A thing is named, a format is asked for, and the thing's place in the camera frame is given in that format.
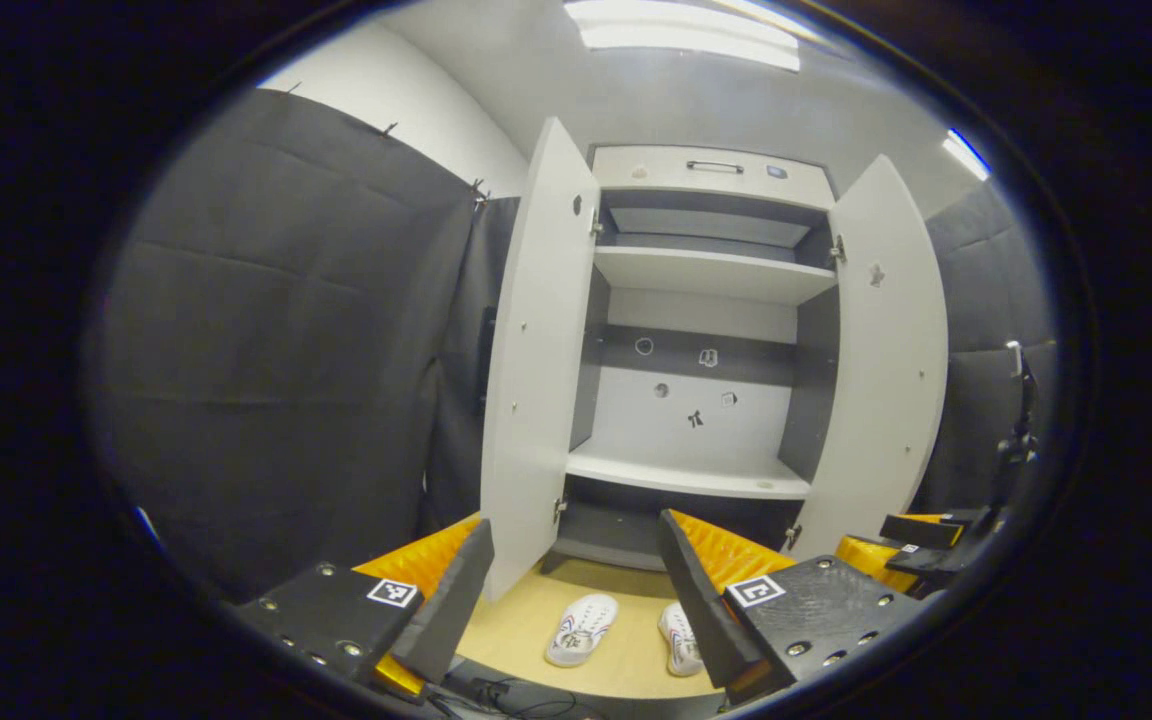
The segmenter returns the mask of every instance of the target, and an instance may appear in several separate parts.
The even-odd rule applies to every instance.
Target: sneaker
[[[682,614],[682,606],[674,602],[660,614],[660,634],[664,642],[669,643],[669,673],[685,679],[704,669],[700,660],[700,649],[696,647],[696,635],[691,634],[691,623]]]
[[[559,667],[575,667],[589,660],[616,620],[616,598],[605,594],[586,594],[571,602],[562,623],[558,624],[550,650],[545,651],[545,660]]]

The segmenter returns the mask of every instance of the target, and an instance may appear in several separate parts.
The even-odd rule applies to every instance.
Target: white shelf
[[[567,472],[622,486],[755,500],[803,500],[812,488],[776,457],[679,457],[662,465],[599,444],[596,434],[567,455]]]
[[[690,291],[796,306],[835,286],[831,270],[741,255],[598,247],[594,267],[613,288]]]

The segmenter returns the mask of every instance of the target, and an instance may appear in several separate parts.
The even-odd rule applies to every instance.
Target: metal handle
[[[735,162],[713,162],[713,161],[710,161],[710,160],[687,160],[687,168],[689,170],[695,170],[696,169],[696,165],[714,165],[714,167],[718,167],[718,168],[732,168],[732,169],[736,170],[737,176],[740,176],[740,174],[744,174],[745,173],[745,168],[740,167],[740,165],[736,165]]]

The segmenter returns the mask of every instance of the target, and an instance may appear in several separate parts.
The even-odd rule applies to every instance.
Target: small label
[[[763,575],[760,578],[745,579],[744,583],[727,585],[727,589],[732,591],[733,597],[736,597],[736,602],[740,602],[741,607],[753,607],[755,605],[759,605],[759,602],[766,602],[785,594],[785,588],[778,585],[767,575]]]
[[[371,588],[367,600],[385,602],[385,605],[394,607],[407,607],[416,597],[417,589],[416,585],[399,583],[397,579],[380,579],[379,583],[376,583],[376,588]]]

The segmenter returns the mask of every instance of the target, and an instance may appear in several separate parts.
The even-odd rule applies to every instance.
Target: wooden floor
[[[616,623],[579,667],[545,661],[568,605],[593,592],[620,602]],[[664,573],[567,560],[550,575],[532,568],[499,602],[479,600],[457,653],[500,673],[568,691],[607,697],[666,698],[718,692],[708,674],[676,679],[666,669],[668,649],[657,623],[676,600]]]

